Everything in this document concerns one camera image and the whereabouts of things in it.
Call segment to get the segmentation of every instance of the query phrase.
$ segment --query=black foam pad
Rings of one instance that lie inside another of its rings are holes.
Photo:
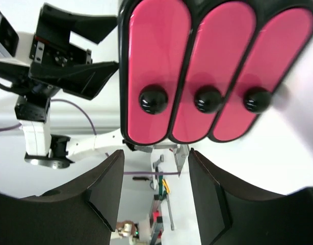
[[[118,150],[40,197],[0,193],[0,244],[108,245],[117,223],[123,169],[124,153]]]

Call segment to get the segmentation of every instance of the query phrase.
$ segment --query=black mount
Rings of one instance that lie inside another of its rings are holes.
[[[116,26],[116,16],[77,15],[44,4],[29,54],[31,66],[0,62],[0,77],[12,82],[10,89],[0,88],[20,96],[45,98],[62,89],[92,100],[118,70],[118,63],[93,64],[90,50],[69,43],[70,33],[99,44]]]

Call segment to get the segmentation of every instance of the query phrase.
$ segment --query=cable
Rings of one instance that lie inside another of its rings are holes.
[[[65,102],[65,103],[68,103],[72,106],[75,106],[77,109],[79,109],[83,114],[84,116],[87,118],[87,120],[89,121],[90,125],[91,125],[91,128],[93,130],[93,134],[94,135],[97,135],[96,133],[96,129],[95,129],[95,126],[91,120],[91,118],[89,117],[89,115],[80,107],[78,106],[77,104],[75,104],[74,102],[71,102],[71,101],[68,101],[68,100],[64,100],[64,99],[52,99],[51,102]]]
[[[68,101],[68,100],[64,100],[64,99],[52,99],[51,102],[65,102],[65,103],[68,103],[72,106],[75,106],[77,109],[79,109],[83,114],[84,116],[87,118],[87,120],[89,121],[91,127],[92,127],[92,130],[93,130],[93,133],[94,135],[97,135],[96,133],[96,129],[95,129],[95,126],[90,118],[90,116],[80,107],[78,106],[77,104],[75,104],[74,102],[71,102],[71,101]],[[13,129],[17,129],[21,126],[21,124],[16,124],[16,125],[13,125],[13,126],[10,126],[10,127],[6,127],[6,128],[0,128],[0,132],[4,132],[4,131],[9,131],[9,130],[13,130]]]
[[[6,127],[6,128],[0,128],[0,132],[17,129],[20,126],[22,126],[22,124],[16,124],[14,126]]]
[[[125,171],[124,175],[179,175],[180,172]]]
[[[12,92],[12,93],[28,93],[29,91],[31,91],[30,88],[13,88],[13,87],[7,87],[3,84],[0,83],[0,89],[6,91],[6,92]]]
[[[150,182],[150,187],[152,190],[154,190],[154,187],[152,185],[153,185],[153,180]]]

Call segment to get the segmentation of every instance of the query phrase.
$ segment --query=robotic arm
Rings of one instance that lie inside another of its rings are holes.
[[[50,101],[59,90],[92,100],[118,70],[116,62],[93,63],[90,50],[69,43],[70,32],[99,44],[116,25],[115,16],[77,15],[44,4],[36,33],[29,34],[16,32],[0,12],[0,77],[12,83],[0,89],[19,95],[15,114],[24,131],[26,162],[66,168],[126,144],[120,130],[86,139],[50,133]],[[165,140],[155,147],[169,144]]]

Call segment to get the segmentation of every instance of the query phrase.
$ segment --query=yellow part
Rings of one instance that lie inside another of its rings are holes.
[[[162,179],[162,184],[165,187],[167,194],[169,194],[170,193],[170,189],[169,189],[168,183],[167,183],[167,181],[165,179]]]

